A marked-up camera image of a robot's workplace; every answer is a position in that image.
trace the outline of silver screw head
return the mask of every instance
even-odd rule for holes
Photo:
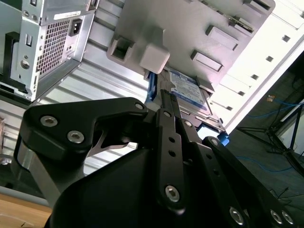
[[[29,12],[27,12],[26,10],[23,11],[23,15],[26,16],[27,18],[29,17]]]
[[[167,117],[171,117],[171,114],[170,113],[168,113],[168,112],[163,112],[164,114],[165,114],[165,116],[167,116]]]
[[[283,210],[282,210],[282,215],[283,218],[285,218],[285,220],[289,222],[291,225],[294,223],[293,219]]]
[[[30,16],[34,21],[36,21],[37,20],[37,16],[36,15],[32,15],[32,16]]]
[[[280,216],[273,210],[270,210],[270,214],[272,216],[272,218],[278,223],[278,224],[282,224],[282,220],[280,218]]]
[[[216,141],[215,139],[211,139],[211,142],[212,142],[214,145],[216,145],[216,146],[219,145],[219,144],[218,144],[218,141]]]
[[[242,215],[238,212],[238,210],[233,207],[230,207],[229,212],[230,216],[233,218],[233,220],[235,220],[236,223],[238,223],[240,226],[244,224],[244,219]]]
[[[67,139],[72,143],[80,144],[85,140],[85,136],[79,131],[70,131],[67,134]]]
[[[42,123],[43,126],[46,126],[46,127],[54,127],[58,124],[57,119],[50,115],[43,116],[40,119],[40,122]]]
[[[141,105],[141,104],[135,104],[135,106],[136,106],[136,108],[138,108],[138,109],[143,109],[143,106]]]
[[[165,192],[170,201],[176,203],[180,200],[180,193],[174,186],[168,185],[165,189]]]
[[[185,124],[186,124],[188,127],[192,127],[192,124],[191,124],[188,120],[185,121]]]

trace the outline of label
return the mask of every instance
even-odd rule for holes
[[[59,13],[54,15],[54,20],[60,20],[64,18],[70,18],[74,16],[79,16],[81,11],[74,11],[74,12],[69,12],[69,13]]]
[[[179,72],[171,71],[170,81],[175,85],[175,88],[171,89],[171,92],[174,95],[190,104],[197,106],[198,108],[207,111],[200,88],[194,79],[182,75]]]

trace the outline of power supply fan grille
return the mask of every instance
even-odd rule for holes
[[[47,26],[47,35],[43,54],[38,57],[37,70],[40,76],[56,68],[62,59],[70,20],[53,23]]]

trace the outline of power socket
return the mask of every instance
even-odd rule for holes
[[[81,25],[82,25],[82,20],[81,19],[73,20],[72,24],[71,24],[71,29],[70,29],[70,32],[69,32],[69,36],[73,37],[73,36],[78,35],[79,32],[80,32]]]

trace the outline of tripod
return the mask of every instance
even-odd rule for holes
[[[275,153],[280,154],[286,157],[288,162],[291,164],[291,166],[304,177],[304,168],[301,166],[301,164],[298,162],[298,160],[293,156],[292,152],[294,152],[294,146],[295,146],[295,138],[299,127],[299,122],[301,118],[303,106],[300,105],[296,111],[294,111],[289,117],[287,117],[284,121],[277,123],[275,126],[271,126],[269,128],[255,128],[255,127],[237,127],[237,130],[248,135],[249,137],[267,145],[270,146],[275,151],[267,151],[268,153]],[[276,133],[280,127],[282,127],[284,124],[289,122],[294,116],[296,115],[295,125],[294,125],[294,131],[291,138],[290,146],[287,148],[282,141],[277,137]],[[270,142],[267,142],[264,139],[261,139],[260,137],[250,133],[250,132],[257,132],[257,133],[265,133]]]

